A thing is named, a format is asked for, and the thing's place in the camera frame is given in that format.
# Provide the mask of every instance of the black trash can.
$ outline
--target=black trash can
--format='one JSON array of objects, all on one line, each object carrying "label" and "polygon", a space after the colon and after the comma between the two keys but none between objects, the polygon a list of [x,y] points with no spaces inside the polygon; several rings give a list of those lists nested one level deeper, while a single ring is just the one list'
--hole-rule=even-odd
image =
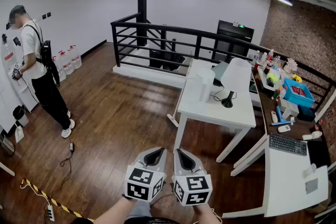
[{"label": "black trash can", "polygon": [[23,127],[25,127],[27,124],[28,124],[28,122],[29,122],[29,120],[28,120],[28,118],[27,118],[27,116],[26,116],[26,114],[25,114],[25,108],[23,107],[23,106],[17,106],[15,109],[14,109],[14,111],[13,111],[13,117],[17,120],[17,121],[19,121],[19,123],[23,126]]}]

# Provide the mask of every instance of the hand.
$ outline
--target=hand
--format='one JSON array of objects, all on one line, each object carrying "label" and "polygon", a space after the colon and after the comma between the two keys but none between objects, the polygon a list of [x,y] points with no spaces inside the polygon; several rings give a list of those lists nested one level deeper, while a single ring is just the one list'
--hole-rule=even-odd
[{"label": "hand", "polygon": [[22,74],[20,72],[18,72],[17,74],[13,75],[12,78],[15,81],[18,81],[20,78],[22,78]]}]

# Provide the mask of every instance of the desk lamp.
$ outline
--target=desk lamp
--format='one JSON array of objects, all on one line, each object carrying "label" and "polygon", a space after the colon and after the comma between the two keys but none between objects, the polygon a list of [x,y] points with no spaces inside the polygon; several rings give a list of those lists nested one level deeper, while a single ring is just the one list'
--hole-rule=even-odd
[{"label": "desk lamp", "polygon": [[221,77],[221,83],[224,89],[230,91],[229,96],[222,100],[222,105],[226,108],[232,108],[232,96],[234,92],[248,92],[250,79],[251,64],[240,58],[232,59]]}]

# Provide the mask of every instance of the brick wall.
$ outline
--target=brick wall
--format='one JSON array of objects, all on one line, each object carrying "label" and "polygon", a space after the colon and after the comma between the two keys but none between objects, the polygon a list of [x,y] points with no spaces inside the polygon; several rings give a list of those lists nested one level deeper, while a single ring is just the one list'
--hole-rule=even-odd
[{"label": "brick wall", "polygon": [[[331,10],[302,1],[293,0],[293,6],[288,6],[272,0],[260,45],[291,56],[336,81],[336,13]],[[318,84],[328,86],[328,83],[314,75],[302,70],[298,73]],[[309,89],[323,93],[319,88],[305,84]],[[336,101],[322,119],[330,157],[335,162]]]}]

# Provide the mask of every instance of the blue container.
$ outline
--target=blue container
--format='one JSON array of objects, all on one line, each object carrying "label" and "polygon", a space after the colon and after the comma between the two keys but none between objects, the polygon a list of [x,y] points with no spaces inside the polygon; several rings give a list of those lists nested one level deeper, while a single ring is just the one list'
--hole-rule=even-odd
[{"label": "blue container", "polygon": [[[310,108],[314,104],[315,99],[311,95],[311,93],[310,93],[310,91],[309,91],[309,89],[306,85],[304,85],[302,83],[298,83],[295,80],[285,78],[285,82],[284,82],[283,86],[287,86],[287,88],[288,88],[287,91],[286,91],[286,95],[284,97],[285,100],[287,100],[289,102],[292,102],[296,105],[306,106],[308,108]],[[301,90],[303,90],[303,92],[306,96],[302,96],[302,95],[299,95],[297,93],[294,93],[293,89],[292,89],[292,86],[295,86],[295,87],[298,87],[298,88],[301,87]]]}]

